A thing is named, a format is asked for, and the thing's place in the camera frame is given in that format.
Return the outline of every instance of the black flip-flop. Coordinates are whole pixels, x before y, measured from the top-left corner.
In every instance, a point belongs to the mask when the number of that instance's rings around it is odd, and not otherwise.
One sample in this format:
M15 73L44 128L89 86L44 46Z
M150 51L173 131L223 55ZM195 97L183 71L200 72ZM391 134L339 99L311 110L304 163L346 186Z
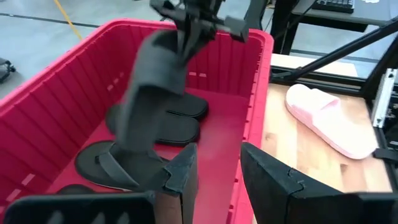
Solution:
M209 105L205 99L189 93L184 93L182 97L174 100L167 108L169 113L188 116L198 121L206 117L208 110Z
M137 190L138 183L146 182L147 177L168 163L167 159L158 160L147 154L121 151L115 147L113 141L100 141L87 146L76 156L76 171L94 184L119 190Z
M116 118L120 105L110 107L106 113L105 123L112 134L116 133ZM168 146L184 147L200 137L199 122L193 118L166 113L158 129L156 143Z

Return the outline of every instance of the pink slide sandal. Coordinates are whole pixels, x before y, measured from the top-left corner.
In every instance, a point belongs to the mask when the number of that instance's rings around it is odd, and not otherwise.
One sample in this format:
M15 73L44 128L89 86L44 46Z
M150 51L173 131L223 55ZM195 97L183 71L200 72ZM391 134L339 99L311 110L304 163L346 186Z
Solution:
M287 90L285 104L294 117L344 156L364 159L375 150L358 144L361 128L345 117L338 97L296 84Z

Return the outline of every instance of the black metal frame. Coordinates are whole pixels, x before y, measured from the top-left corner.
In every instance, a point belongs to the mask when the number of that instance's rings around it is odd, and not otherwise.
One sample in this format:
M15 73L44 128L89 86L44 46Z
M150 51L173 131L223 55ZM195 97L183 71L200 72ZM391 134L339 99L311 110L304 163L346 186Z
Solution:
M368 26L367 24L356 22L310 17L306 16L305 12L300 15L293 14L292 11L298 3L299 0L283 0L281 2L277 1L275 4L271 35L275 37L281 33L283 34L280 38L275 39L274 53L276 54L288 55L290 53L300 23L356 32L364 32Z
M368 109L371 111L373 108L373 100L376 98L377 89L379 88L383 74L386 72L387 68L398 68L398 36L384 53L367 79L314 71L397 31L398 17L395 17L379 29L340 47L304 67L296 69L272 67L271 83L288 86L301 83L310 88L318 88L327 92L362 97L365 99ZM398 84L394 85L394 91L398 93ZM388 150L386 137L384 135L385 130L381 128L374 128L374 130L379 147ZM384 162L392 189L393 191L397 191L398 175L396 174L396 163L391 160L384 160Z

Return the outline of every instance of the black slide sandal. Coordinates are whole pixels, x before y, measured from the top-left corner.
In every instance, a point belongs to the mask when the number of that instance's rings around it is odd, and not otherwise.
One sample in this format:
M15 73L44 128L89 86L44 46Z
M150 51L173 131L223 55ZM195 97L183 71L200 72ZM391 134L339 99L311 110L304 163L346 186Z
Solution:
M208 110L209 104L205 99L189 93L185 93L167 108L167 112L169 113L195 118L198 121L206 117Z
M154 144L167 106L183 96L185 88L187 69L176 54L177 39L175 30L159 30L142 43L132 72L134 81L124 95L125 104L117 113L120 116L114 119L117 144L102 141L82 150L75 159L82 177L105 187L133 191L147 189L142 186L149 179L168 177L160 172L166 163L154 151ZM188 145L183 152L187 149L196 152L196 145ZM180 168L181 161L172 162L172 169Z
M105 123L111 134L116 133L116 117L120 105L110 107L106 113ZM200 137L199 122L193 118L166 113L157 133L156 143L168 146L184 147Z
M81 184L71 184L61 188L57 194L70 195L70 194L93 194L95 191L89 187Z
M126 151L112 155L112 147L113 141L90 144L76 156L76 171L94 184L119 190L136 190L138 183L145 182L146 177L151 177L168 163L167 159L161 158L162 161L159 161L146 154ZM111 162L101 163L100 156L110 159Z

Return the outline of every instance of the wooden table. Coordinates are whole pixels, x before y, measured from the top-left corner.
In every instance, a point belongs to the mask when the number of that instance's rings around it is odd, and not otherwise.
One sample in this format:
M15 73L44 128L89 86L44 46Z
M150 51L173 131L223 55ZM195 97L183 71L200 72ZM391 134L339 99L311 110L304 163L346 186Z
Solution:
M309 58L274 54L271 64L295 68L311 61ZM335 62L318 71L357 76L354 65L350 63ZM390 192L391 185L382 160L369 156L357 161L341 155L287 111L284 100L288 88L289 86L269 85L261 149L342 192ZM377 148L364 100L352 96L336 96L341 99L344 114L365 130L363 142L358 144Z

